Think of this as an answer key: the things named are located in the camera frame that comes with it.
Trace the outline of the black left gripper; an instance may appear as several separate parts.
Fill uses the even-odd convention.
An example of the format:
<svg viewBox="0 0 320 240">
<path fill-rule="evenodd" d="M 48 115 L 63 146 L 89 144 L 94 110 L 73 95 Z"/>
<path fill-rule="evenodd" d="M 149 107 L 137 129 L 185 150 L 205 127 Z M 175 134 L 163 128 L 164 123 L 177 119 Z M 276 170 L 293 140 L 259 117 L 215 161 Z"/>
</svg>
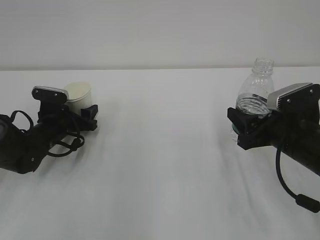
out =
<svg viewBox="0 0 320 240">
<path fill-rule="evenodd" d="M 56 140 L 67 133 L 94 131 L 98 127 L 98 105 L 80 109 L 80 115 L 65 104 L 42 103 L 38 112 L 37 139 Z"/>
</svg>

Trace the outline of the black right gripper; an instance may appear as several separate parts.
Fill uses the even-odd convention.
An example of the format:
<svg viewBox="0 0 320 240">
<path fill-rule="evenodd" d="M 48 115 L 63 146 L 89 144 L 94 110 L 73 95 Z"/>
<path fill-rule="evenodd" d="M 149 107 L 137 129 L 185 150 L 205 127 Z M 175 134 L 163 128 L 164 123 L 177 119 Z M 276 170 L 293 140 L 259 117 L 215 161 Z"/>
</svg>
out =
<svg viewBox="0 0 320 240">
<path fill-rule="evenodd" d="M 244 150 L 278 147 L 282 141 L 309 136 L 320 129 L 318 122 L 299 114 L 273 112 L 259 118 L 229 107 L 227 118 L 231 121 L 232 139 Z"/>
</svg>

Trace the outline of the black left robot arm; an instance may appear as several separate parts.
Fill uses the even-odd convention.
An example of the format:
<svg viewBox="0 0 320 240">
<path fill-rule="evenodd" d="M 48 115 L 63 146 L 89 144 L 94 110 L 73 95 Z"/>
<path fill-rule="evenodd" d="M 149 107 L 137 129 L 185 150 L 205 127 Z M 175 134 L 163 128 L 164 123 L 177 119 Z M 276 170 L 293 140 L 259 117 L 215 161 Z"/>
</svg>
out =
<svg viewBox="0 0 320 240">
<path fill-rule="evenodd" d="M 65 157 L 85 143 L 82 132 L 98 127 L 96 104 L 74 113 L 65 104 L 41 103 L 37 124 L 24 111 L 0 116 L 0 167 L 34 172 L 46 156 Z"/>
</svg>

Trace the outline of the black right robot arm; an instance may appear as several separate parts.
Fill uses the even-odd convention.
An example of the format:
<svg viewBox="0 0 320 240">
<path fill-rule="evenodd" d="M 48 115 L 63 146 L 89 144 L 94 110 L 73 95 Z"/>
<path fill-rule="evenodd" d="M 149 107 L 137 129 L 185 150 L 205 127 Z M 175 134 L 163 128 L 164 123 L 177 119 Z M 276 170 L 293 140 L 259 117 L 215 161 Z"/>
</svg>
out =
<svg viewBox="0 0 320 240">
<path fill-rule="evenodd" d="M 263 118 L 227 109 L 238 131 L 237 145 L 244 150 L 273 146 L 313 173 L 320 174 L 320 115 L 315 112 L 272 111 Z"/>
</svg>

